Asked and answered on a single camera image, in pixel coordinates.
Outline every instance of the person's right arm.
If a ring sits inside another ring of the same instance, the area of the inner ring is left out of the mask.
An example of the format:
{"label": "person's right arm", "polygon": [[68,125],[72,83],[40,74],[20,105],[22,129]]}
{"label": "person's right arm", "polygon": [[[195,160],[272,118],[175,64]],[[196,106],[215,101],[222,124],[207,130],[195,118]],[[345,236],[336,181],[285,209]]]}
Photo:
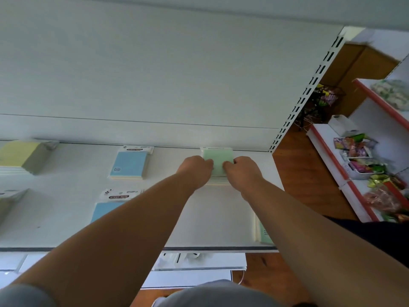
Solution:
{"label": "person's right arm", "polygon": [[320,307],[408,306],[408,268],[263,179],[249,157],[224,169]]}

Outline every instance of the cable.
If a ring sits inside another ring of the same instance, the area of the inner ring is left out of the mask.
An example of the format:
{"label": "cable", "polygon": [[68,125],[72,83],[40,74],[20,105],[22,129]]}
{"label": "cable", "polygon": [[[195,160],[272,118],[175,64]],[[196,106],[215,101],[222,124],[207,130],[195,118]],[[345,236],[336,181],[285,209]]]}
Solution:
{"label": "cable", "polygon": [[245,271],[243,271],[243,275],[241,276],[241,280],[240,280],[240,282],[239,282],[238,284],[241,284],[241,283],[243,282],[243,279],[244,279],[244,272],[245,272]]}

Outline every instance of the green sticky note pack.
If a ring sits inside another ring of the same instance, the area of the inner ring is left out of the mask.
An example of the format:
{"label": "green sticky note pack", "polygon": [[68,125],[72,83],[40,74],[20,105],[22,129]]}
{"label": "green sticky note pack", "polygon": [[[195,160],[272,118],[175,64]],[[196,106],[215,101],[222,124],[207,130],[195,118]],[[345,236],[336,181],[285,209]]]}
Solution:
{"label": "green sticky note pack", "polygon": [[228,161],[233,163],[233,150],[231,148],[202,148],[204,160],[213,160],[212,177],[226,176],[223,163]]}

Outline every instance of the hand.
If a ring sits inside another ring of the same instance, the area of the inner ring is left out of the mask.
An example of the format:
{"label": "hand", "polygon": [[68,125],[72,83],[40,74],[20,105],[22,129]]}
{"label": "hand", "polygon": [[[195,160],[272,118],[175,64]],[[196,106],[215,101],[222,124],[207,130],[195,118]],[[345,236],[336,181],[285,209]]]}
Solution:
{"label": "hand", "polygon": [[234,164],[224,162],[223,168],[228,174],[230,184],[241,193],[254,182],[263,179],[257,164],[247,156],[235,158]]}
{"label": "hand", "polygon": [[176,173],[186,174],[189,178],[189,182],[192,182],[192,186],[197,190],[204,186],[210,179],[212,170],[213,160],[204,160],[197,155],[186,158]]}

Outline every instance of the forearm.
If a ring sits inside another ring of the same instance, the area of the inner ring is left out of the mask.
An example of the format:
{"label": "forearm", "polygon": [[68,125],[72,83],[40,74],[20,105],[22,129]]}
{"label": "forearm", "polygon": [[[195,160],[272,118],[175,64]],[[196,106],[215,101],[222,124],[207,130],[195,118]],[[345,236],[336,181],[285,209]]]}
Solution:
{"label": "forearm", "polygon": [[320,306],[401,306],[409,270],[260,179],[242,192]]}
{"label": "forearm", "polygon": [[194,192],[175,174],[59,245],[16,283],[46,290],[60,306],[129,306]]}

